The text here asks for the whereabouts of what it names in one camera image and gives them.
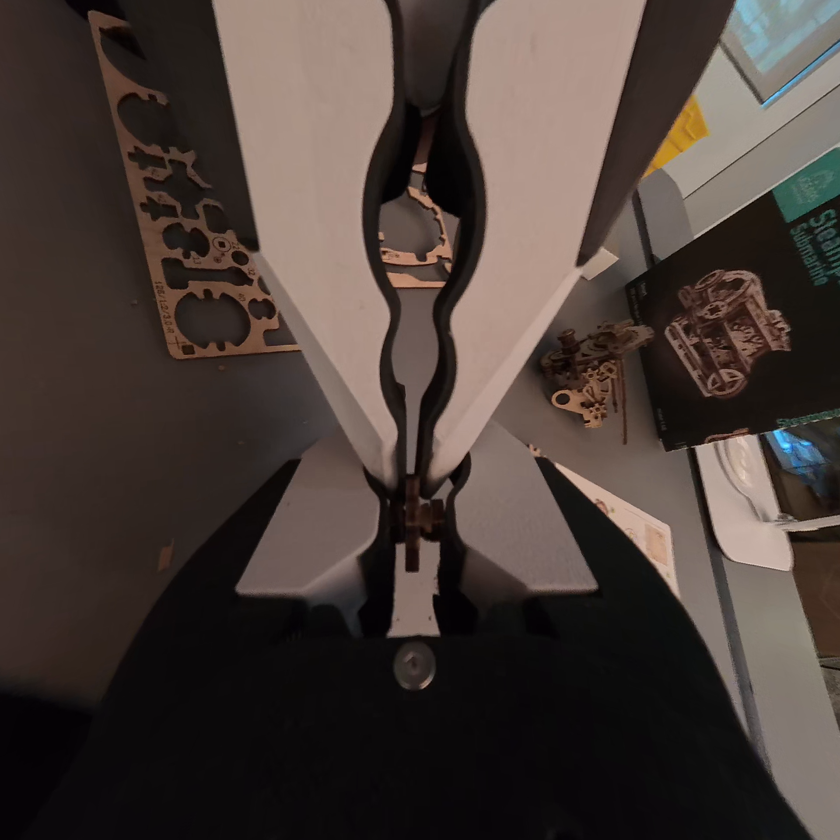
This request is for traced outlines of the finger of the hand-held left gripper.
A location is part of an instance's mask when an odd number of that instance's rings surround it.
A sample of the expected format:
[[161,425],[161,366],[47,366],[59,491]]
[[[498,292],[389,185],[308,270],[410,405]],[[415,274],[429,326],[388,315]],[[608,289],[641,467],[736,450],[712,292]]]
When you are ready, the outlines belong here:
[[392,12],[377,1],[213,6],[256,264],[353,450],[396,487],[398,422],[382,384],[394,296],[372,265],[381,198],[365,190],[393,111]]
[[448,316],[455,378],[427,490],[461,463],[576,282],[646,2],[492,2],[469,41],[478,257]]

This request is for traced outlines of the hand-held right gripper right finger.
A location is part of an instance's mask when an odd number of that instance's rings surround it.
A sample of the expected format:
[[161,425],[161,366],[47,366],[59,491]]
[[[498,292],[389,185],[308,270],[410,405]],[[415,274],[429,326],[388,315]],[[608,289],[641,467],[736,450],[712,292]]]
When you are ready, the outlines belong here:
[[538,459],[491,421],[450,478],[437,571],[440,632],[495,606],[590,594],[597,582]]

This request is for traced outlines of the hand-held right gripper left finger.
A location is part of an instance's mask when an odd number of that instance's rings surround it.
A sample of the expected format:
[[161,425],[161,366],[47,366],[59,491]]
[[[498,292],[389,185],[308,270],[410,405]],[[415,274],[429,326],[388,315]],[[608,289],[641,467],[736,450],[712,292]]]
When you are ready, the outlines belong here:
[[395,577],[390,501],[348,438],[330,435],[303,454],[236,592],[333,606],[353,635],[383,637]]

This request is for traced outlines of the partly built wooden model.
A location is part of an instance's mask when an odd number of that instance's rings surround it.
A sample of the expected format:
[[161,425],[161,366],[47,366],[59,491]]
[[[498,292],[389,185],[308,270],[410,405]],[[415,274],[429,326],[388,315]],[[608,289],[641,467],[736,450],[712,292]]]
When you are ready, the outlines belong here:
[[587,429],[601,427],[610,411],[622,419],[622,443],[627,444],[625,358],[650,344],[655,331],[631,320],[603,322],[579,338],[564,330],[559,346],[547,352],[539,368],[550,386],[551,404],[578,415]]

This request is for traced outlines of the black model kit box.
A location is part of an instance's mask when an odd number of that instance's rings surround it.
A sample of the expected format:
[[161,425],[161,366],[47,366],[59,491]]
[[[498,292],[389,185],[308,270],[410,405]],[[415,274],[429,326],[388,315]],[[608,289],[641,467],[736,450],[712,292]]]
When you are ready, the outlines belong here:
[[626,286],[666,451],[838,416],[839,149]]

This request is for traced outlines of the nested yellow plastic bins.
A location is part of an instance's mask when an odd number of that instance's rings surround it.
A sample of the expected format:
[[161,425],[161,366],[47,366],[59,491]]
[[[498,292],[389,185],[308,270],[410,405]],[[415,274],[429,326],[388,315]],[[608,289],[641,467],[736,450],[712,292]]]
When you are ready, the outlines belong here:
[[663,169],[667,163],[688,151],[709,135],[709,129],[696,95],[691,95],[665,136],[643,178]]

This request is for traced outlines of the printed instruction booklet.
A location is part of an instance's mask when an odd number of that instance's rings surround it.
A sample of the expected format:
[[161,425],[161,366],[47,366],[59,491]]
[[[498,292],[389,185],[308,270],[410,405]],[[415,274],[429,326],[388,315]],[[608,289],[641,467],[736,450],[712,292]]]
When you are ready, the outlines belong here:
[[673,594],[679,597],[669,525],[567,467],[558,463],[554,466],[625,533],[656,568]]

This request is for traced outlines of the glass window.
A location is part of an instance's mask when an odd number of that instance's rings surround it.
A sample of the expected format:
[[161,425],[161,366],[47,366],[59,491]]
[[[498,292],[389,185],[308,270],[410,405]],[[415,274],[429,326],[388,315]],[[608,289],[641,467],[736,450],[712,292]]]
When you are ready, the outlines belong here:
[[838,1],[737,1],[719,45],[767,108],[839,50]]

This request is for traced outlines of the laser-cut plywood sheet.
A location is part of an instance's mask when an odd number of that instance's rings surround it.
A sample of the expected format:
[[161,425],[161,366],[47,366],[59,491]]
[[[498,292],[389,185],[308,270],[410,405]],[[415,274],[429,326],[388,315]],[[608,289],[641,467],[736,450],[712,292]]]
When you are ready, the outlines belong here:
[[[130,23],[92,9],[88,22],[140,229],[143,252],[170,356],[177,360],[301,350],[256,264],[259,248],[235,231],[207,163],[176,124],[175,105],[141,55]],[[394,99],[365,190],[379,196],[400,116]],[[445,213],[419,181],[414,155],[404,193],[380,205],[374,268],[392,290],[392,340],[399,319],[396,289],[440,289],[454,247]]]

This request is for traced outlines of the white plastic base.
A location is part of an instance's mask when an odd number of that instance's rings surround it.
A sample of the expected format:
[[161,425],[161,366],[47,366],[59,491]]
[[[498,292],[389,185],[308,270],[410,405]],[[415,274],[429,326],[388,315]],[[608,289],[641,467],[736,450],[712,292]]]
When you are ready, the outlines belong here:
[[791,540],[756,436],[729,437],[693,449],[712,531],[727,559],[791,572]]

